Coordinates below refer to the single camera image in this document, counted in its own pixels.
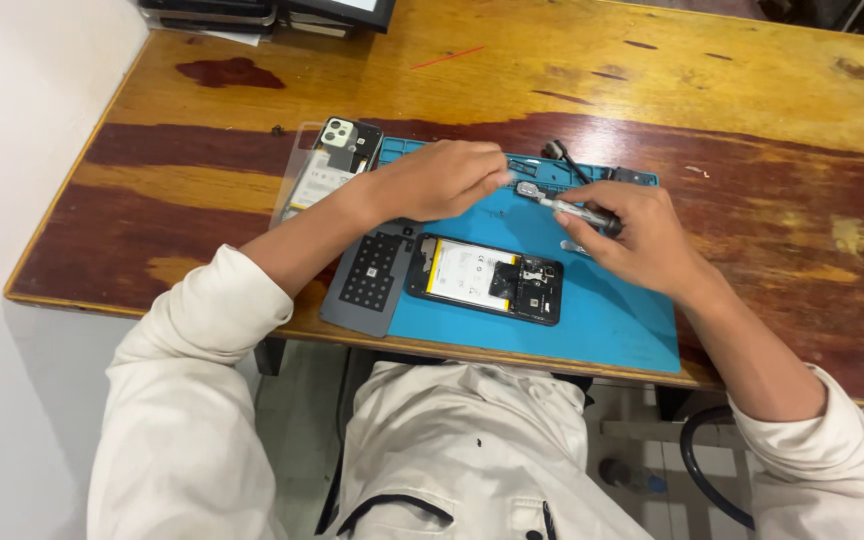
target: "white shirt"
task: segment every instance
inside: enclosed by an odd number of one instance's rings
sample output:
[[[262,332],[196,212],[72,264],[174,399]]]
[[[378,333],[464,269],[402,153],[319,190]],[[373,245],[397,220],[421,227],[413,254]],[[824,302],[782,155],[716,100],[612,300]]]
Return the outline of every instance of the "white shirt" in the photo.
[[[89,538],[286,538],[231,366],[291,313],[229,246],[155,300],[107,370]],[[768,469],[753,479],[751,513],[761,538],[864,539],[864,416],[812,369],[828,388],[821,418],[764,423],[732,405]],[[551,521],[558,540],[648,538],[586,475],[582,408],[576,386],[539,371],[376,364],[355,396],[325,537],[548,539]]]

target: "white wall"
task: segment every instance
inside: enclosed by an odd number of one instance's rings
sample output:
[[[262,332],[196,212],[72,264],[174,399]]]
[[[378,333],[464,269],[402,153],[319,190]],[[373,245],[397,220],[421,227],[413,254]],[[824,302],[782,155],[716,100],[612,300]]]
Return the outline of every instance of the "white wall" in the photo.
[[[2,288],[146,34],[127,0],[0,1],[0,538],[85,537],[103,370],[134,323]]]

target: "white sleeve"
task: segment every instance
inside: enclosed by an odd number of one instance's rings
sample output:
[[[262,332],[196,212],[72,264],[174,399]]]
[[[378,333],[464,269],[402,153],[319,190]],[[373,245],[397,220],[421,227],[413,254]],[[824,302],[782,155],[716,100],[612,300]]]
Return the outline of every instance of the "white sleeve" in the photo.
[[[233,367],[292,300],[222,246],[115,351],[88,494],[88,538],[285,538],[276,484]]]
[[[760,422],[729,398],[738,428],[766,472],[752,481],[759,538],[864,538],[864,415],[828,373],[825,413],[801,422]]]

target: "hand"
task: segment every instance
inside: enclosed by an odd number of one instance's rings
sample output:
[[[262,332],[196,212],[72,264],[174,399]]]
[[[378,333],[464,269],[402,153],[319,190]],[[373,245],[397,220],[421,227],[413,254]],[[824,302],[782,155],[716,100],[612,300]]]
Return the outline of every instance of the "hand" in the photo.
[[[690,244],[666,190],[599,180],[570,189],[558,199],[601,207],[622,220],[622,232],[611,240],[574,215],[555,215],[596,263],[626,282],[680,304],[701,294],[706,285],[722,282],[713,265]]]
[[[462,215],[512,178],[498,144],[463,140],[426,144],[366,176],[382,221]]]

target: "person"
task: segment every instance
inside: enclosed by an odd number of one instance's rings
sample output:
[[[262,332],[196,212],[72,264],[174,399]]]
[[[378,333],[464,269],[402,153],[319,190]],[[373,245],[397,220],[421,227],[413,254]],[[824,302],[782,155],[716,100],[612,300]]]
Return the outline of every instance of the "person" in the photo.
[[[276,482],[232,366],[289,320],[292,299],[387,220],[461,215],[510,182],[488,142],[438,141],[355,177],[239,250],[225,245],[159,296],[107,370],[87,509],[92,539],[278,539]],[[762,538],[864,538],[864,415],[799,361],[690,246],[665,190],[597,181],[560,195],[615,212],[617,240],[555,216],[595,262],[666,294],[726,383],[767,472]],[[647,538],[587,475],[583,394],[551,374],[379,362],[346,427],[326,537]]]

